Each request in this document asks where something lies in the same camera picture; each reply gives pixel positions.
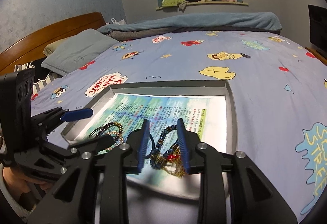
beaded necklace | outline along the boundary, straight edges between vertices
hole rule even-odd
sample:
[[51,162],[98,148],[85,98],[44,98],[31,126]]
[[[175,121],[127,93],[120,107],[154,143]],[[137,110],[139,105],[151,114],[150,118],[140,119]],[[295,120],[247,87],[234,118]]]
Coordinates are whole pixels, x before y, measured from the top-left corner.
[[156,147],[151,154],[150,165],[153,169],[163,169],[167,173],[181,178],[185,175],[185,170],[180,159],[180,150],[177,140],[162,156],[160,155],[160,150],[167,134],[174,130],[176,130],[176,125],[167,126],[166,129],[162,131]]

blue bedsheet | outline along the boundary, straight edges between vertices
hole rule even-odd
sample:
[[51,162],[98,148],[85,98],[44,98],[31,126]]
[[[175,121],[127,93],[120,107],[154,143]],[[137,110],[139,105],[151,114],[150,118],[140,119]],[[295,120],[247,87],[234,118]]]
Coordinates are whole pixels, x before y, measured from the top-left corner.
[[[108,83],[227,79],[235,100],[237,148],[265,173],[300,221],[326,185],[325,78],[324,64],[272,33],[169,33],[115,45],[47,85],[31,107],[33,115],[57,106],[81,108]],[[49,139],[64,146],[62,128]]]

yellow star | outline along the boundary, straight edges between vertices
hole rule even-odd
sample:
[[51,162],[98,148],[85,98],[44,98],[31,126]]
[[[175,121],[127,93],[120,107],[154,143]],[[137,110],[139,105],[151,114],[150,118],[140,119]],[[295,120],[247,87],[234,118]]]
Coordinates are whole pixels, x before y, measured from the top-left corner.
[[170,55],[170,54],[162,55],[162,57],[160,57],[160,58],[168,58],[169,56],[172,56],[172,55]]

television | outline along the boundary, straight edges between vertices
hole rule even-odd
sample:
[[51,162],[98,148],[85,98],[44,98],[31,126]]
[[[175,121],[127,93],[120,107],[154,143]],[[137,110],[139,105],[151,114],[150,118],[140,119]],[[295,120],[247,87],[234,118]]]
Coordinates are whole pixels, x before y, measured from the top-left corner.
[[327,9],[309,5],[310,42],[317,48],[317,52],[327,59]]

pillowcase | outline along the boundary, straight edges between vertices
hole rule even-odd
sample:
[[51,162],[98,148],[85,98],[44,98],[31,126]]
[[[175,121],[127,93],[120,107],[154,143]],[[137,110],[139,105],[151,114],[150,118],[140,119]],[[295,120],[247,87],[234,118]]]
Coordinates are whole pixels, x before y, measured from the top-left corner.
[[31,96],[31,100],[34,100],[38,92],[44,88],[47,84],[51,83],[56,78],[60,78],[61,76],[51,72],[48,69],[41,67],[41,63],[45,60],[45,58],[41,58],[39,60],[35,60],[22,65],[15,65],[14,71],[20,71],[29,68],[35,68],[34,75],[34,85],[33,85],[33,95]]
[[94,29],[87,29],[62,42],[41,64],[59,75],[66,75],[94,60],[119,43]]
[[57,40],[55,42],[50,43],[49,45],[47,45],[44,50],[43,50],[43,54],[47,57],[49,57],[56,49],[57,47],[60,46],[61,43],[63,43],[64,41],[66,41],[67,39],[69,39],[70,37],[66,37],[60,40]]

